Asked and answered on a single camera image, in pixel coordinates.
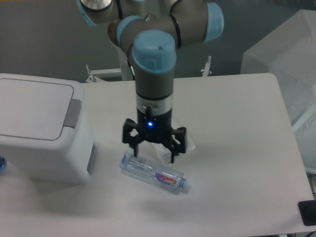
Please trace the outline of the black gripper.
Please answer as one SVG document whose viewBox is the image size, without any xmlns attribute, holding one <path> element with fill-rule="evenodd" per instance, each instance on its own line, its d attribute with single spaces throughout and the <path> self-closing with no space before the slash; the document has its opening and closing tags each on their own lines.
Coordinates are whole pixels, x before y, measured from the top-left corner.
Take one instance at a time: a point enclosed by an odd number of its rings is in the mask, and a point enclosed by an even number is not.
<svg viewBox="0 0 316 237">
<path fill-rule="evenodd" d="M 167 113 L 147 118 L 145 113 L 137 109 L 137 121 L 127 118 L 123 125 L 122 142 L 128 144 L 134 150 L 134 156 L 138 155 L 138 145 L 143 141 L 163 144 L 170 152 L 170 163 L 174 163 L 175 157 L 184 154 L 187 148 L 187 129 L 171 127 L 172 109 Z"/>
</svg>

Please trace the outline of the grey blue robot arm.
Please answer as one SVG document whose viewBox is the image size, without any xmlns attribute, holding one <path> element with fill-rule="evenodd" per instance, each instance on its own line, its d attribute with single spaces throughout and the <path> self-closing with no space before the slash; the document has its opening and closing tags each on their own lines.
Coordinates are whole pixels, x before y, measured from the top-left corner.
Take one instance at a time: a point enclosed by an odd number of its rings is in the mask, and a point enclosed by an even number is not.
<svg viewBox="0 0 316 237">
<path fill-rule="evenodd" d="M 186 128 L 171 125 L 176 51 L 220 37 L 224 15 L 214 2 L 166 0 L 164 4 L 169 14 L 149 19 L 145 0 L 77 2 L 88 25 L 109 23 L 109 37 L 133 69 L 137 121 L 125 121 L 122 141 L 135 153 L 143 141 L 162 144 L 174 161 L 187 148 Z"/>
</svg>

